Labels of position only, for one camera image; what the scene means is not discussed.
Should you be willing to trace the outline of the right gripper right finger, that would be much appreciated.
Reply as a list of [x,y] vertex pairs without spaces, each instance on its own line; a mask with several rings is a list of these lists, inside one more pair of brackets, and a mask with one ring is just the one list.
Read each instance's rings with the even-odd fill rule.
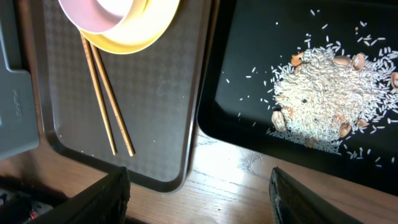
[[269,196],[274,222],[355,224],[360,221],[327,202],[282,169],[271,172]]

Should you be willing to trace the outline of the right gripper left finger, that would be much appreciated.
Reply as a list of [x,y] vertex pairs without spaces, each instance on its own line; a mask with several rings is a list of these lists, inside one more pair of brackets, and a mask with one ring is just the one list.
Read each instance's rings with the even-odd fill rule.
[[131,182],[125,167],[103,177],[84,191],[46,212],[31,223],[124,223]]

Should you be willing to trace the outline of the rice and nutshell pile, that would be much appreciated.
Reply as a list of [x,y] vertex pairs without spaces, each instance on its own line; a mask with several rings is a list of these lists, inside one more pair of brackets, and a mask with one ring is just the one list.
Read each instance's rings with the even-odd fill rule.
[[375,60],[340,48],[307,47],[272,70],[271,136],[337,153],[350,134],[377,131],[387,112],[397,113],[397,48]]

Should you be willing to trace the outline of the grey plastic dishwasher rack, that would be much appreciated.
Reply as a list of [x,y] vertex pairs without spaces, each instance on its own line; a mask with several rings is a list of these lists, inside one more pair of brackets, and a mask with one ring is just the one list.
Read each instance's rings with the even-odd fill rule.
[[22,67],[14,1],[1,1],[1,159],[40,143],[31,75]]

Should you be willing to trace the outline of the black waste tray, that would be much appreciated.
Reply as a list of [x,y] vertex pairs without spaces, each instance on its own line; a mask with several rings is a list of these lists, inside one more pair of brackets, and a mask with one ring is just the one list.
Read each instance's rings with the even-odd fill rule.
[[198,110],[209,136],[397,194],[397,113],[350,134],[337,153],[270,135],[272,70],[307,47],[375,60],[397,48],[396,1],[221,1]]

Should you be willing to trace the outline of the right wooden chopstick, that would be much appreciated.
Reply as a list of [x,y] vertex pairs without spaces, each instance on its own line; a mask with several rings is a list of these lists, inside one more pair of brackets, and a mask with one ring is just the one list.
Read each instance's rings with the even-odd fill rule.
[[101,59],[100,53],[98,52],[98,49],[93,44],[90,44],[90,47],[91,47],[91,51],[93,53],[93,56],[95,58],[95,62],[96,62],[96,65],[98,67],[99,74],[101,76],[103,85],[104,85],[104,87],[106,89],[109,101],[111,103],[111,106],[112,106],[116,121],[117,121],[118,126],[120,128],[120,131],[121,131],[122,137],[124,139],[126,148],[128,150],[129,156],[132,157],[132,156],[135,155],[135,151],[134,151],[134,148],[133,148],[133,145],[132,145],[132,141],[131,141],[131,138],[129,137],[129,133],[127,131],[127,127],[126,127],[126,125],[124,123],[123,116],[122,116],[121,111],[119,109],[118,102],[117,102],[116,97],[114,95],[111,83],[110,83],[108,75],[106,73],[106,69],[105,69],[105,67],[103,65],[103,61]]

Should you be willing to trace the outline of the wooden chopstick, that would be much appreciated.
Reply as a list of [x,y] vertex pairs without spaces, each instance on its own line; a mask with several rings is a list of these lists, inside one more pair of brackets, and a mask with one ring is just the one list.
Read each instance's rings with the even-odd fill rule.
[[109,124],[109,118],[108,118],[108,113],[106,111],[105,108],[105,104],[104,104],[104,99],[103,99],[103,95],[102,95],[102,91],[101,91],[101,86],[98,80],[98,76],[96,74],[96,66],[95,66],[95,62],[93,60],[93,55],[92,52],[90,50],[90,44],[89,42],[86,40],[86,38],[84,37],[84,35],[82,33],[80,33],[80,37],[81,37],[81,42],[84,48],[84,52],[85,52],[85,57],[87,60],[87,64],[89,67],[89,71],[90,71],[90,76],[91,76],[91,81],[93,83],[94,86],[94,90],[95,90],[95,95],[96,95],[96,99],[99,105],[99,109],[101,112],[101,116],[102,116],[102,120],[104,123],[104,127],[106,130],[106,134],[108,137],[108,141],[109,141],[109,145],[111,147],[111,151],[112,154],[115,156],[117,151],[116,151],[116,146],[114,143],[114,139],[113,139],[113,133]]
[[111,103],[111,106],[112,106],[116,121],[117,121],[118,126],[120,128],[120,131],[121,131],[122,137],[124,139],[126,148],[128,150],[129,156],[132,157],[132,156],[135,155],[135,151],[134,151],[134,148],[133,148],[133,145],[132,145],[132,141],[131,141],[131,138],[129,137],[129,133],[127,131],[127,127],[126,127],[126,125],[124,123],[123,116],[122,116],[121,111],[119,109],[118,102],[117,102],[116,97],[114,95],[111,83],[110,83],[108,75],[106,73],[106,69],[105,69],[105,67],[103,65],[103,61],[101,59],[100,53],[98,52],[98,49],[93,44],[90,44],[90,47],[91,47],[91,51],[93,53],[93,56],[95,58],[95,62],[96,62],[96,65],[98,67],[99,74],[101,76],[103,85],[104,85],[104,87],[106,89],[109,101]]

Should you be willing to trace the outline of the dark brown serving tray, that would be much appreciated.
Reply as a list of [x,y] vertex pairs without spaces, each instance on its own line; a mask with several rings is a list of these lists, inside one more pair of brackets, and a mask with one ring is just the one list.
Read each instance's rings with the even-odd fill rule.
[[181,1],[166,31],[128,55],[101,52],[135,154],[115,118],[113,154],[77,28],[56,1],[17,1],[25,53],[38,94],[39,133],[63,157],[103,172],[128,169],[156,192],[184,183],[206,47],[211,1]]

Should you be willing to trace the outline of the left wooden chopstick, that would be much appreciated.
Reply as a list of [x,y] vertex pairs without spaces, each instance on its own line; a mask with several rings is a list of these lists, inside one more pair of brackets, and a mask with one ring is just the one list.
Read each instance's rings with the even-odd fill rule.
[[89,42],[86,40],[86,38],[84,37],[84,35],[82,33],[80,33],[80,37],[81,37],[81,42],[84,48],[84,52],[85,52],[85,57],[87,60],[87,64],[89,67],[89,71],[90,71],[90,76],[91,76],[91,81],[93,83],[94,86],[94,90],[95,90],[95,95],[96,95],[96,99],[99,105],[99,109],[101,112],[101,116],[102,116],[102,120],[104,123],[104,127],[106,130],[106,134],[108,137],[108,141],[109,141],[109,145],[111,147],[111,151],[112,154],[115,156],[117,151],[116,151],[116,146],[114,143],[114,139],[113,139],[113,133],[109,124],[109,118],[108,118],[108,113],[106,111],[105,108],[105,104],[104,104],[104,99],[103,99],[103,95],[102,95],[102,91],[101,91],[101,86],[98,80],[98,76],[96,74],[96,66],[95,66],[95,62],[93,60],[93,55],[92,52],[90,50],[90,44]]

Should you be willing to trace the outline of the yellow plate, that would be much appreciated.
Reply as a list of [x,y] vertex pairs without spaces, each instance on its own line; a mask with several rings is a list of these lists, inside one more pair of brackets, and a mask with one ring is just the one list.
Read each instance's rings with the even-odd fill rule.
[[153,44],[168,28],[179,0],[148,0],[141,16],[102,34],[80,33],[97,48],[118,55],[133,54]]

